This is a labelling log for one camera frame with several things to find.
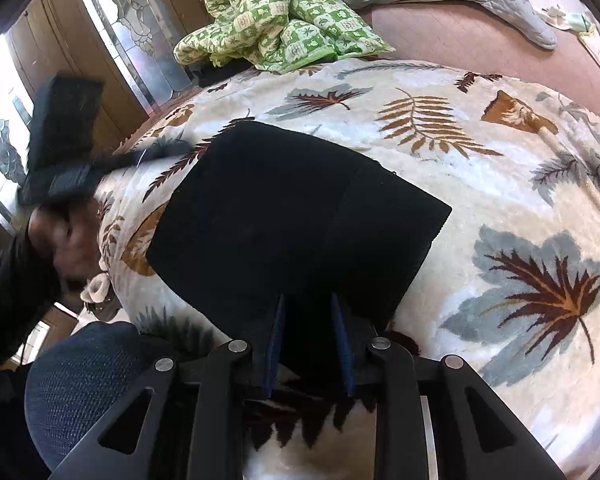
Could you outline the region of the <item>person left hand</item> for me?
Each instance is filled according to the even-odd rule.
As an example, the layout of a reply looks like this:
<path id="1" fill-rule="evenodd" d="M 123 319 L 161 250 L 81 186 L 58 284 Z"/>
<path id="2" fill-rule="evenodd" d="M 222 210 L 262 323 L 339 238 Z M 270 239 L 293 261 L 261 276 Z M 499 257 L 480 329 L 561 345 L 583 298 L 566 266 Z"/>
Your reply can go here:
<path id="1" fill-rule="evenodd" d="M 97 211 L 94 198 L 72 202 L 62 214 L 48 207 L 32 211 L 29 240 L 41 256 L 53 259 L 61 278 L 86 281 L 99 274 Z"/>

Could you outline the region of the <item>black sleeve forearm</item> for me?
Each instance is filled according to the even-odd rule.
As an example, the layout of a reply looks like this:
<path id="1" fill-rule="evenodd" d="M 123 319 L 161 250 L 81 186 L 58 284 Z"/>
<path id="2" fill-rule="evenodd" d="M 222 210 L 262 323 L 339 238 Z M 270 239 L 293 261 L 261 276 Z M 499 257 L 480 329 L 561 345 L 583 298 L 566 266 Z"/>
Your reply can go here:
<path id="1" fill-rule="evenodd" d="M 18 234 L 0 253 L 0 364 L 16 354 L 61 294 L 53 259 Z"/>

